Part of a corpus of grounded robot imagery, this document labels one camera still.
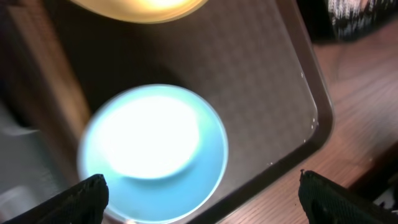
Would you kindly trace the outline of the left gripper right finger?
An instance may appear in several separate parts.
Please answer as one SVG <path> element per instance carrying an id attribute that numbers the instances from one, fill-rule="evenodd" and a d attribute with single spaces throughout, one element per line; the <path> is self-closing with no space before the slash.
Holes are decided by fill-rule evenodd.
<path id="1" fill-rule="evenodd" d="M 312 170 L 302 170 L 298 189 L 309 224 L 397 224 L 397 215 Z"/>

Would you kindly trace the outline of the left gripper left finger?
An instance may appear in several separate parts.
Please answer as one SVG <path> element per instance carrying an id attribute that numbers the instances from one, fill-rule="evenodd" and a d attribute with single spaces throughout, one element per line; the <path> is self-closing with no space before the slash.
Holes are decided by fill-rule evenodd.
<path id="1" fill-rule="evenodd" d="M 101 224 L 109 202 L 104 175 L 95 174 L 5 224 Z"/>

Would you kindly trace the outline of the rice food waste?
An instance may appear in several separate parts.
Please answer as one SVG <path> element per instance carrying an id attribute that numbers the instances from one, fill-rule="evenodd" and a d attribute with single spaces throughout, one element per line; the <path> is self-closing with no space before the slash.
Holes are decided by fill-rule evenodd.
<path id="1" fill-rule="evenodd" d="M 333 31 L 339 40 L 355 40 L 371 32 L 377 24 L 378 10 L 388 1 L 327 0 Z"/>

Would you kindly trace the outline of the grey plastic dishwasher rack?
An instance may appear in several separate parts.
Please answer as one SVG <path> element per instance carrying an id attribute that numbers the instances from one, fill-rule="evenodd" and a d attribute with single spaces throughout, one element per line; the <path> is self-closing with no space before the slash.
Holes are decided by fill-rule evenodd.
<path id="1" fill-rule="evenodd" d="M 9 108 L 1 103 L 1 222 L 67 188 L 42 133 L 17 124 Z"/>

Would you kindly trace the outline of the black waste tray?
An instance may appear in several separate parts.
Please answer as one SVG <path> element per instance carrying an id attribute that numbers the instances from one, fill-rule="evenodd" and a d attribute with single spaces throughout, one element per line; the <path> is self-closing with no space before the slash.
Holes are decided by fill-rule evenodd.
<path id="1" fill-rule="evenodd" d="M 397 0 L 297 0 L 313 43 L 353 42 L 397 17 Z"/>

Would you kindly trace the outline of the light blue bowl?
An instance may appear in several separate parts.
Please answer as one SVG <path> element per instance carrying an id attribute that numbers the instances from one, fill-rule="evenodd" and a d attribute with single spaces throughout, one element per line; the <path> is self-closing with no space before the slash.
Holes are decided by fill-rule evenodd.
<path id="1" fill-rule="evenodd" d="M 94 113 L 76 164 L 80 179 L 104 177 L 107 215 L 172 223 L 213 195 L 228 153 L 225 127 L 209 102 L 180 86 L 152 84 L 126 90 Z"/>

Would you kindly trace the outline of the dark brown serving tray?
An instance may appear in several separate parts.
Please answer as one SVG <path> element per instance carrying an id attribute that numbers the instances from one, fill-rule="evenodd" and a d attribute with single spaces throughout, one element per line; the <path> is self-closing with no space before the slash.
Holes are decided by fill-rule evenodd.
<path id="1" fill-rule="evenodd" d="M 88 106 L 136 86 L 199 94 L 226 128 L 229 160 L 210 199 L 184 223 L 217 223 L 319 150 L 330 99 L 294 1 L 208 1 L 161 24 L 44 1 Z"/>

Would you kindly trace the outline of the yellow round plate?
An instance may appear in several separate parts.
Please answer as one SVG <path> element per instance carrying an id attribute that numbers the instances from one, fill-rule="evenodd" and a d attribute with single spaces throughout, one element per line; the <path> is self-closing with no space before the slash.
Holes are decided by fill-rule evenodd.
<path id="1" fill-rule="evenodd" d="M 138 24 L 156 24 L 187 16 L 206 0 L 72 0 L 104 17 Z"/>

